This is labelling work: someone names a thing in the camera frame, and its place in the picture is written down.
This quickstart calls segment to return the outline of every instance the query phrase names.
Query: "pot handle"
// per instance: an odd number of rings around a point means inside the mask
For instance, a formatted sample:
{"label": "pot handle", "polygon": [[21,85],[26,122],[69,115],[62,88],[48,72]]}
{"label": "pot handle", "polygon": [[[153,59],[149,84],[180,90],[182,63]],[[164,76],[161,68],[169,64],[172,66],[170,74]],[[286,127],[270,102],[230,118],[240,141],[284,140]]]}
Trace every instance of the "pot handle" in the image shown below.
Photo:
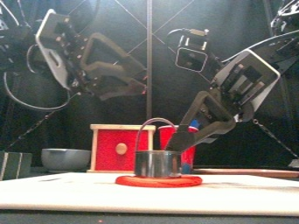
{"label": "pot handle", "polygon": [[156,118],[148,119],[148,120],[144,122],[144,124],[141,125],[141,127],[140,127],[140,129],[138,129],[138,131],[137,131],[137,133],[136,133],[134,151],[137,151],[137,145],[138,145],[138,140],[140,140],[140,134],[141,134],[141,130],[142,130],[144,126],[145,126],[146,124],[149,124],[149,123],[154,123],[154,122],[168,123],[168,124],[172,126],[172,128],[176,130],[174,125],[173,125],[172,122],[168,121],[166,119],[164,119],[164,118],[161,118],[161,117],[156,117]]}

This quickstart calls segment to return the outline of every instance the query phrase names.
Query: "round knob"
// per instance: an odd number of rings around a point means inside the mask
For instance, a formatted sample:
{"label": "round knob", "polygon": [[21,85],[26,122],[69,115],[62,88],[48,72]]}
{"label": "round knob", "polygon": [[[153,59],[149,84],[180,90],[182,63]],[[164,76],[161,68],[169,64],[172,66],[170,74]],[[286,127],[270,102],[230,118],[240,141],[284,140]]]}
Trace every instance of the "round knob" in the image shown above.
{"label": "round knob", "polygon": [[124,143],[120,143],[116,146],[116,154],[117,155],[124,155],[126,153],[126,145]]}

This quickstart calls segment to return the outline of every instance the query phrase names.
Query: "red object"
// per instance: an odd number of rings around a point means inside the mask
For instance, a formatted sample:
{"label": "red object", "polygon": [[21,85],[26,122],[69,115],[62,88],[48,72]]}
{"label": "red object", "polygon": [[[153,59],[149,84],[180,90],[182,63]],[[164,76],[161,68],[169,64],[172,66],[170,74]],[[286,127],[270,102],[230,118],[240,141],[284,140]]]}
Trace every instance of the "red object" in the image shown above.
{"label": "red object", "polygon": [[[136,134],[140,125],[92,124],[90,172],[132,171],[134,169]],[[146,125],[140,134],[138,151],[152,149],[154,126]]]}
{"label": "red object", "polygon": [[201,178],[190,175],[181,175],[178,178],[140,178],[137,176],[120,176],[116,184],[121,186],[140,187],[186,187],[201,184]]}
{"label": "red object", "polygon": [[[189,132],[196,132],[197,129],[193,127],[189,127]],[[168,143],[168,140],[174,132],[174,129],[170,125],[161,126],[158,128],[160,132],[160,147],[161,150],[164,150],[164,147]],[[194,155],[194,146],[190,147],[182,154],[181,154],[181,166],[186,164],[189,167],[192,167],[192,161],[193,161],[193,155]]]}

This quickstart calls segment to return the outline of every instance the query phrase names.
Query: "vertical pole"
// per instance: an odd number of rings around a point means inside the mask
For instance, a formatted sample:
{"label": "vertical pole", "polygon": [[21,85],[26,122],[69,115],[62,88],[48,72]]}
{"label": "vertical pole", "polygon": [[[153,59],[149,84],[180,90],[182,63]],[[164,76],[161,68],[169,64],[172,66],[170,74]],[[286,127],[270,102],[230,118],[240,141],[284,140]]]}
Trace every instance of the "vertical pole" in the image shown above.
{"label": "vertical pole", "polygon": [[152,15],[153,1],[146,0],[146,98],[145,98],[145,118],[152,118]]}

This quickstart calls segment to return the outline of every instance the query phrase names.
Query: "bowl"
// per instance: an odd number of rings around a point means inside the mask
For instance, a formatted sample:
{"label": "bowl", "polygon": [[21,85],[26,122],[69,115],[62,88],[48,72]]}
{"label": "bowl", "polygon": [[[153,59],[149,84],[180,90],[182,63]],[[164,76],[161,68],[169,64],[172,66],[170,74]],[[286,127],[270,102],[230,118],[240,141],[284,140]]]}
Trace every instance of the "bowl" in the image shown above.
{"label": "bowl", "polygon": [[48,172],[78,172],[88,168],[89,150],[42,149],[41,165]]}

